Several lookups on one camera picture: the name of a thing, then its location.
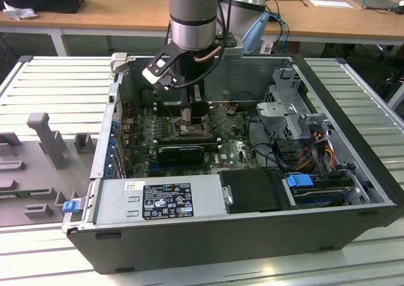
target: motherboard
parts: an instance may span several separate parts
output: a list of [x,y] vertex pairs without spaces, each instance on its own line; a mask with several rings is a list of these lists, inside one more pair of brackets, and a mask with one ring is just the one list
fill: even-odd
[[235,104],[216,104],[200,123],[191,124],[174,110],[164,109],[162,116],[157,107],[144,108],[123,121],[128,177],[191,176],[259,168],[246,141],[249,112]]

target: power supply label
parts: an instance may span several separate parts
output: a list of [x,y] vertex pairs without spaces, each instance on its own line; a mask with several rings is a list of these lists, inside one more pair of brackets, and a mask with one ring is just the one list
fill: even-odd
[[143,186],[145,220],[194,216],[190,183]]

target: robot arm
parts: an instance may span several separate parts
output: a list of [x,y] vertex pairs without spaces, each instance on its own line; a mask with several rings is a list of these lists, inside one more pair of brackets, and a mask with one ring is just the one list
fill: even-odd
[[217,3],[218,0],[170,0],[172,43],[143,71],[150,83],[160,82],[166,89],[185,88],[199,83],[215,69],[224,54],[231,17],[229,6],[227,21],[221,20],[227,26],[220,45],[216,43]]
[[[219,9],[218,0],[169,1],[172,43],[143,71],[151,84],[160,82],[166,90],[195,84],[203,86],[203,79],[221,61],[225,48],[231,46],[228,45],[230,29],[249,44],[244,50],[251,49],[268,21],[264,0],[223,0]],[[223,28],[221,35],[217,35],[218,15]]]

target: wooden desk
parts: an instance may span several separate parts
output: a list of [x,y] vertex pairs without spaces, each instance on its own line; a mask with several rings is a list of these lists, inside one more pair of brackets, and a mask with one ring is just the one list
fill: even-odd
[[[361,44],[402,44],[404,16],[353,9],[315,7],[306,1],[279,1],[280,13],[290,28],[289,40]],[[274,1],[268,2],[276,11]],[[85,0],[76,14],[39,13],[32,20],[14,21],[0,16],[0,32],[49,34],[58,55],[65,56],[63,35],[163,37],[169,22],[169,0]],[[274,40],[279,25],[269,23],[264,38]]]
[[[304,37],[315,42],[347,42],[366,39],[370,44],[398,44],[404,41],[404,18],[394,12],[388,15],[371,9],[362,10],[354,0],[343,0],[353,8],[316,7],[305,1],[278,1],[280,15],[289,25],[291,40],[303,41]],[[268,1],[270,9],[276,12],[274,1]],[[279,25],[269,24],[265,34],[278,35]]]
[[166,31],[169,0],[85,0],[76,14],[58,14],[54,27]]

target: floor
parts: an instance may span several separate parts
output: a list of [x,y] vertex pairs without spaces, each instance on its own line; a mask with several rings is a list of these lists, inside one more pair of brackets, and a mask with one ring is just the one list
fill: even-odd
[[[0,41],[0,83],[5,79],[9,70],[15,65],[19,56],[56,56],[51,38],[48,35],[30,35],[24,33],[4,33],[0,35],[7,45]],[[128,52],[130,54],[154,54],[163,46],[163,38],[151,37],[112,37],[113,52]],[[109,56],[106,38],[103,36],[68,35],[66,43],[72,56]],[[348,63],[363,79],[385,99],[392,95],[390,90],[395,88],[380,86],[385,75],[391,69],[391,58],[397,51],[384,51],[380,58],[380,50],[376,45],[356,45],[347,57]],[[343,57],[344,49],[341,44],[301,43],[299,53],[304,57]],[[404,115],[404,106],[397,110]]]

